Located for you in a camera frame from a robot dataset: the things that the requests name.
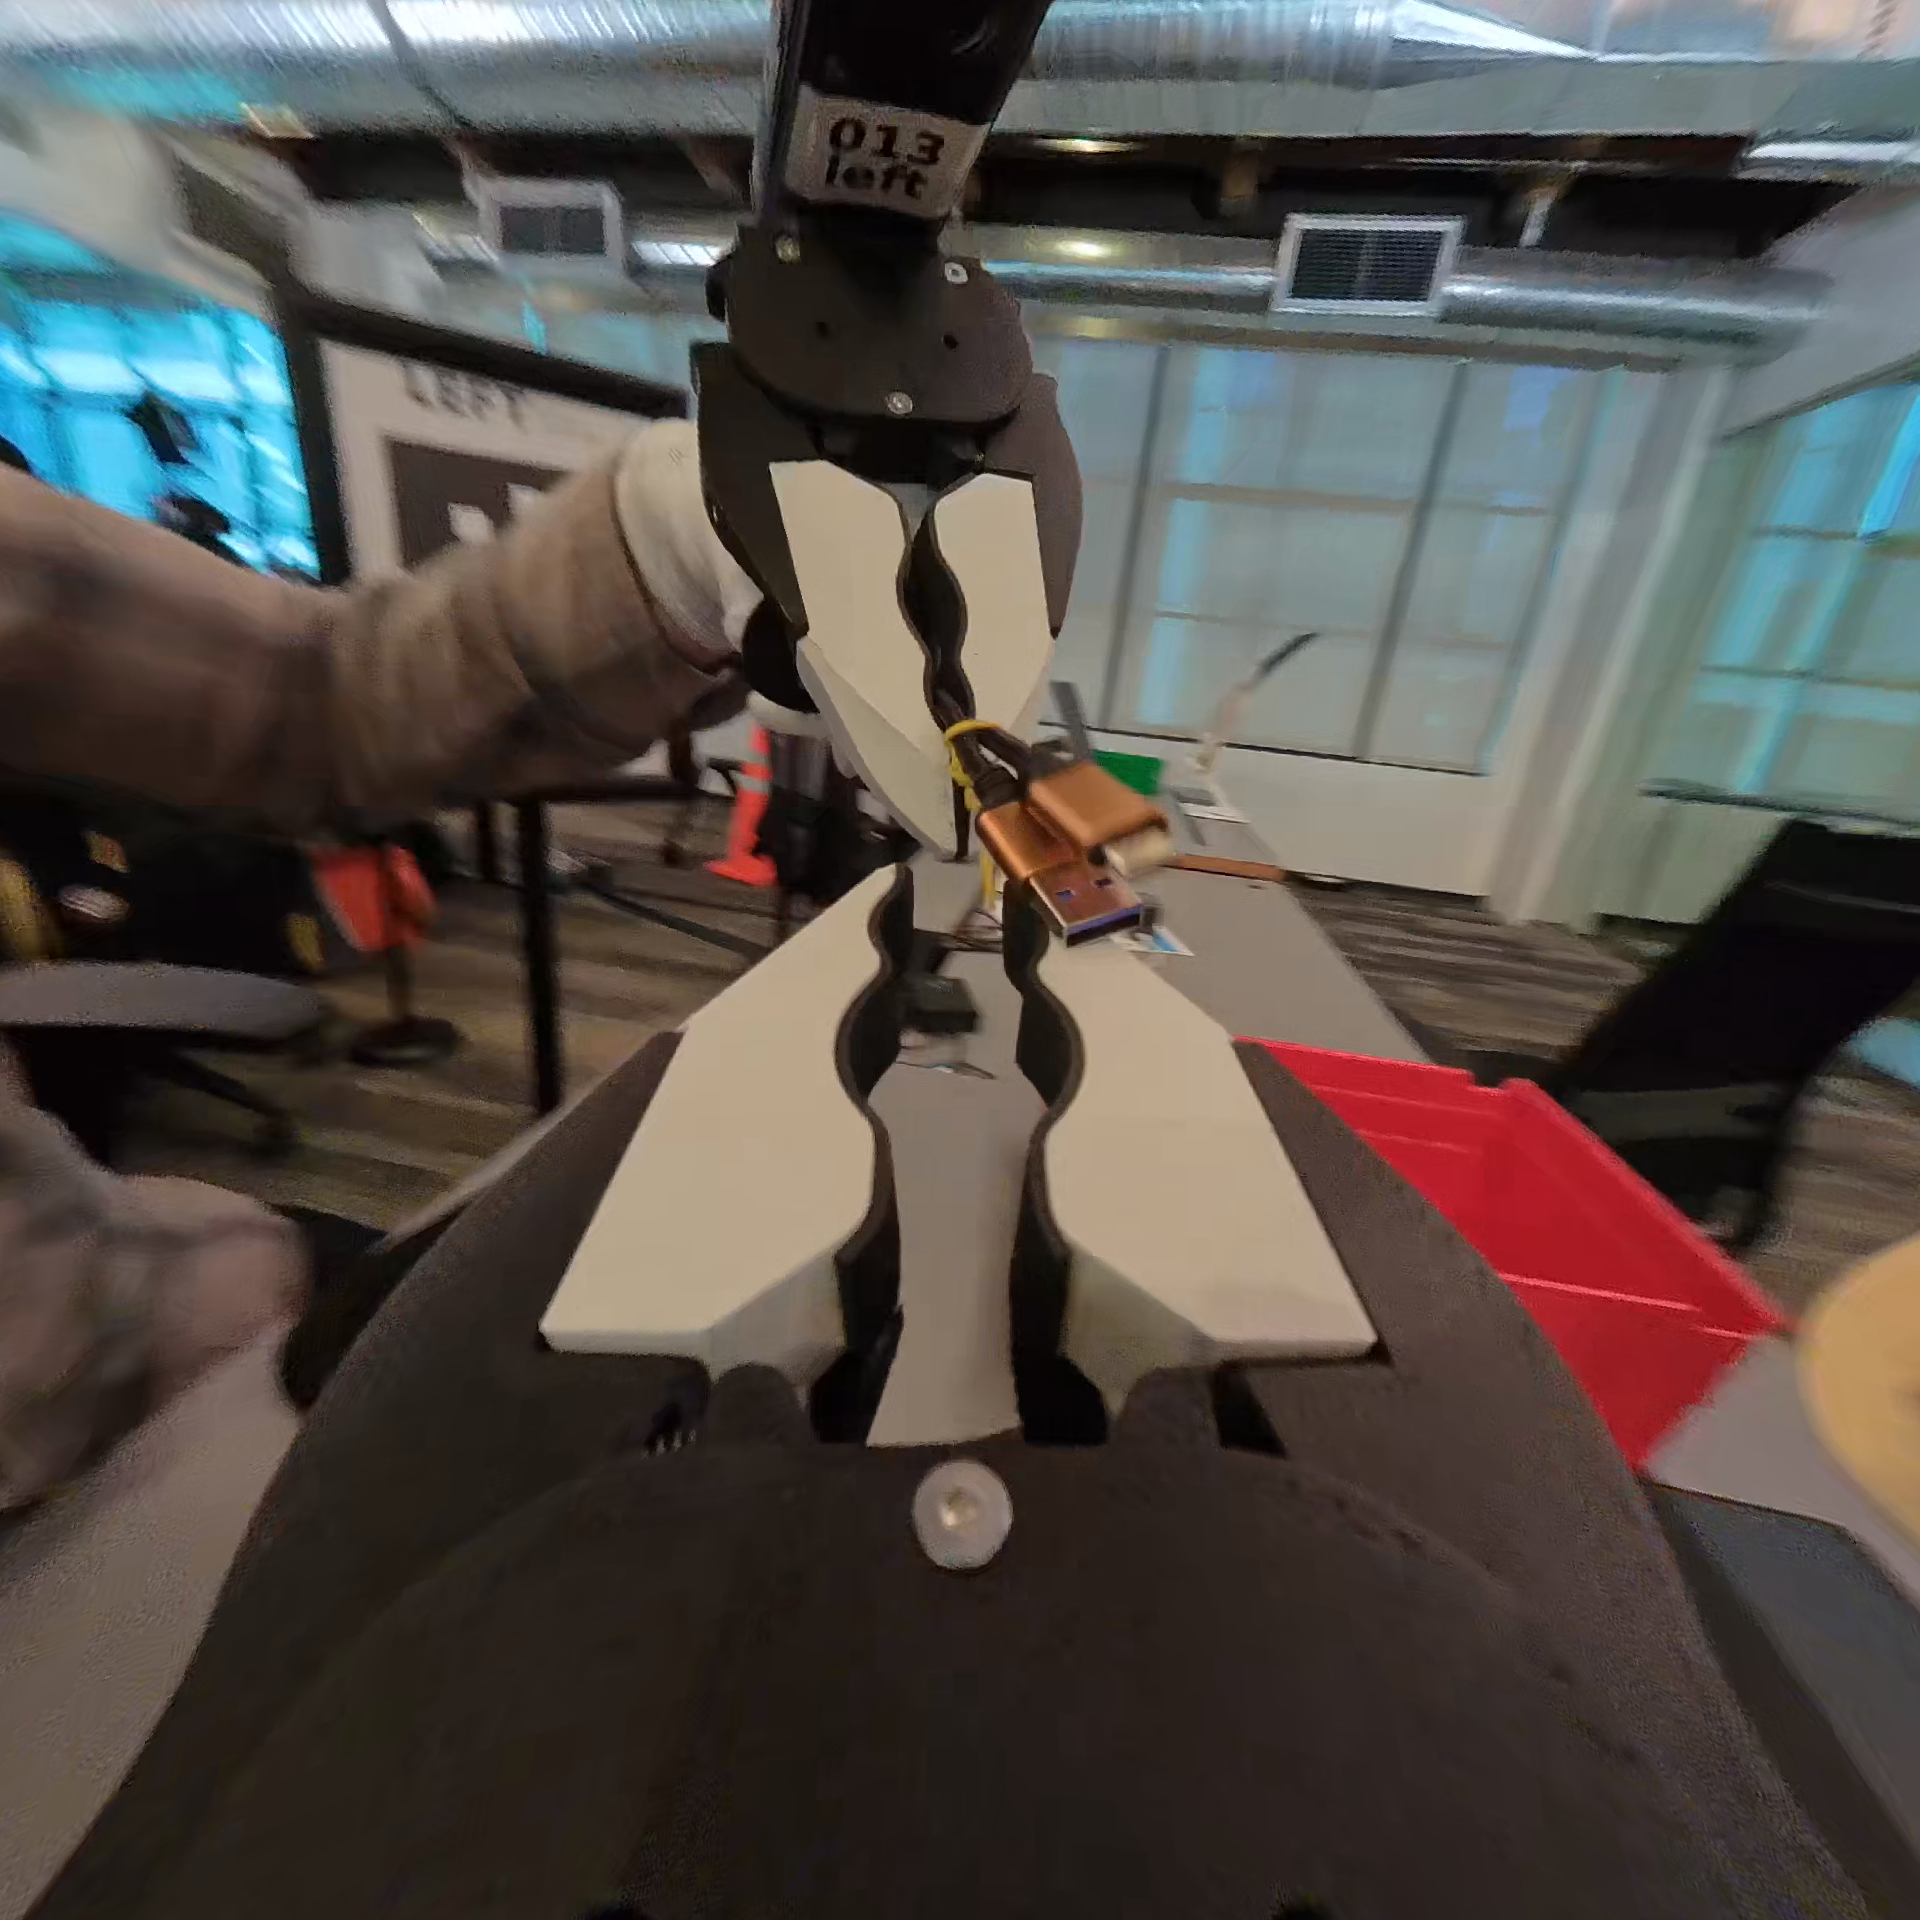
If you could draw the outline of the yellow twist tie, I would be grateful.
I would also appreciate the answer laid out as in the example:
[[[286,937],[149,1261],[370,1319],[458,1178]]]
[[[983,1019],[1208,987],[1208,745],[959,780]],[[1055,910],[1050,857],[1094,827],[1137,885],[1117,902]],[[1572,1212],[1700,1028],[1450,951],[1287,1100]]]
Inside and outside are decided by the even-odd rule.
[[[943,727],[946,772],[956,795],[956,813],[959,825],[967,829],[967,842],[975,861],[975,897],[968,914],[977,922],[999,922],[1001,913],[1001,868],[993,853],[990,853],[985,838],[981,837],[981,795],[975,790],[975,762],[988,770],[991,770],[996,762],[985,749],[968,757],[974,749],[965,748],[965,743],[990,732],[991,725],[977,717],[958,717]]]

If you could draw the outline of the grey office chair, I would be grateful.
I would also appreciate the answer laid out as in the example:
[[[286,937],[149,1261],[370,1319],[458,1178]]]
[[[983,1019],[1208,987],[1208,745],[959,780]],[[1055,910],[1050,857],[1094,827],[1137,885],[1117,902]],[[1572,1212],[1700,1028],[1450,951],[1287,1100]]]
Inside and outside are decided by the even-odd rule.
[[[2,1028],[34,1107],[97,1163],[113,1161],[133,1102],[157,1083],[250,1115],[254,1150],[277,1158],[297,1146],[294,1118],[202,1057],[303,1059],[326,1035],[329,1004],[247,971],[54,961],[2,969]]]

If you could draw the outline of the red floor box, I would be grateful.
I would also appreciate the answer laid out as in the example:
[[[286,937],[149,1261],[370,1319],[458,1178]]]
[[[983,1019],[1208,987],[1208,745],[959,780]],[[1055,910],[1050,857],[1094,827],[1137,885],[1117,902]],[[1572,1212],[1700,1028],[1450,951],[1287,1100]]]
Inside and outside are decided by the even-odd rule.
[[[410,948],[439,919],[439,899],[406,849],[310,849],[306,865],[320,923],[342,957],[370,962]]]

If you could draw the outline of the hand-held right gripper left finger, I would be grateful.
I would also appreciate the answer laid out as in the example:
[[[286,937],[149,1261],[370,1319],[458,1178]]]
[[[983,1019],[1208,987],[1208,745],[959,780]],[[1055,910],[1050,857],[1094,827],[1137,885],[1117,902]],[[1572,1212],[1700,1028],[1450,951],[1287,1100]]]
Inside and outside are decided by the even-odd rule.
[[[894,866],[684,1022],[551,1295],[554,1354],[778,1374],[863,1444],[902,1330],[888,1137],[914,874]]]

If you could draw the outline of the silver ribbed pipe ducts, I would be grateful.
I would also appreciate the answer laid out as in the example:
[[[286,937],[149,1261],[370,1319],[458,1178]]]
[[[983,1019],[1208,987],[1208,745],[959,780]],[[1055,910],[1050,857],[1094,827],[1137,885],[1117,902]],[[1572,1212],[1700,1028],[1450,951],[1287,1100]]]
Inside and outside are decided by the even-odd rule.
[[[941,244],[975,258],[1030,334],[1128,342],[1762,366],[1833,294],[1818,273],[1758,262],[1460,246],[1424,303],[1313,306],[1281,297],[1277,238],[974,225]]]

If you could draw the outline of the black white marker sign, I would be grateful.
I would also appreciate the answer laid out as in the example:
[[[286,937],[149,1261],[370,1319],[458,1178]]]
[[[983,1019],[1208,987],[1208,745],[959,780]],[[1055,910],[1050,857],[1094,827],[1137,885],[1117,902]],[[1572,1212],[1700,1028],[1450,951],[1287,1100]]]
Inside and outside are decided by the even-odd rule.
[[[688,396],[526,345],[271,286],[325,585],[485,543]]]

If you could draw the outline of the person's plaid shirt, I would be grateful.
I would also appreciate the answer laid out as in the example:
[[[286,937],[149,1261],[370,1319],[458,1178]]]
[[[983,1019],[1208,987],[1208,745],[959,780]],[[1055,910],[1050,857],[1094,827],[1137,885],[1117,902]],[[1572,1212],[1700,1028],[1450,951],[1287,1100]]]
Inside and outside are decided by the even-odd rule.
[[[310,1259],[257,1199],[97,1163],[2,1065],[2,1513],[36,1509],[286,1330]]]

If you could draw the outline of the orange traffic cone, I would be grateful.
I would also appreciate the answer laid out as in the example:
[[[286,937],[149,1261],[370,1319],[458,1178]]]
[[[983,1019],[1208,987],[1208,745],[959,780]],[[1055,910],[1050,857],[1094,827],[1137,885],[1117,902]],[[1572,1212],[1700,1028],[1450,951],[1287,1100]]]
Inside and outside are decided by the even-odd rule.
[[[730,766],[716,762],[713,769],[717,772],[730,772],[730,802],[726,813],[726,844],[720,857],[705,861],[709,876],[757,891],[776,887],[776,865],[761,845],[761,823],[770,797],[765,730],[751,725],[744,757]]]

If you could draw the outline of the person's left hand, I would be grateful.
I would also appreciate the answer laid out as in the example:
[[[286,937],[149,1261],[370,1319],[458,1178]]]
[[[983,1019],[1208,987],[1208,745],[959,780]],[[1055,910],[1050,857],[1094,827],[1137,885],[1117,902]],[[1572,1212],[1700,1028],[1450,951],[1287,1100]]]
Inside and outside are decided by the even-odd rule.
[[[702,671],[738,660],[761,589],[709,516],[693,421],[644,425],[612,474],[614,522],[655,623]]]

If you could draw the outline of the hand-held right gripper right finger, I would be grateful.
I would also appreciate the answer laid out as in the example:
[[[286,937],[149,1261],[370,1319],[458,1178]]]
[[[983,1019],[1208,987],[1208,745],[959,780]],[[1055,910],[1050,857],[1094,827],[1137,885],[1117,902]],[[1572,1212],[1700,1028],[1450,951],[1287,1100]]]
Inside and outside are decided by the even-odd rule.
[[[1369,1357],[1378,1332],[1223,1023],[1113,939],[1009,901],[1041,1118],[1008,1274],[1022,1437],[1097,1444],[1162,1371]]]

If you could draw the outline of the red storage bin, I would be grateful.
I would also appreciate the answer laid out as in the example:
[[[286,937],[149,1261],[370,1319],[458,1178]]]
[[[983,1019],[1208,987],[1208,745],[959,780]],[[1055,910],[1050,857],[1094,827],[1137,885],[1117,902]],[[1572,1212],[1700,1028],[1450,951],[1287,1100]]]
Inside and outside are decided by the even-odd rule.
[[[1262,1039],[1494,1269],[1642,1470],[1786,1319],[1618,1155],[1518,1078]]]

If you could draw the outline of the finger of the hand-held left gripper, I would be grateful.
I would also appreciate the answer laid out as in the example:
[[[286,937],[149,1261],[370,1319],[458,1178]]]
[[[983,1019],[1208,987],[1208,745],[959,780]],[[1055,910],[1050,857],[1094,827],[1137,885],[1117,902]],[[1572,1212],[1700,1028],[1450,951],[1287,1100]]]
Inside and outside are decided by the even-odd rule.
[[[965,713],[1026,737],[1053,646],[1030,483],[977,474],[941,493],[927,515],[927,567]]]
[[[926,853],[953,861],[946,730],[968,713],[968,684],[953,575],[929,549],[943,493],[828,460],[768,474],[804,613],[799,681],[849,774]]]

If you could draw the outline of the person's left forearm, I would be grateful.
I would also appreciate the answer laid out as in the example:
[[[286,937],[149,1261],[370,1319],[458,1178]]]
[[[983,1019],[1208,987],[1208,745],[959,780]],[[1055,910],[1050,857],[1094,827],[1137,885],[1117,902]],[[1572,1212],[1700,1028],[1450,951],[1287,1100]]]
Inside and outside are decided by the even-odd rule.
[[[744,705],[665,641],[606,465],[485,543],[322,589],[2,478],[4,783],[303,833],[580,783]]]

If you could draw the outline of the white ceiling vent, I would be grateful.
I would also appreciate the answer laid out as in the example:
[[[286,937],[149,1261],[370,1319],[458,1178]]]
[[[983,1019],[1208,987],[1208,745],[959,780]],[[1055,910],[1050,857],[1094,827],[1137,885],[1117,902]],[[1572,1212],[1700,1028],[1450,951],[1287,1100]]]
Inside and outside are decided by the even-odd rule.
[[[1465,231],[1460,214],[1289,213],[1266,303],[1276,314],[1428,318]]]
[[[468,177],[465,199],[492,258],[508,273],[626,278],[626,210],[612,183]]]

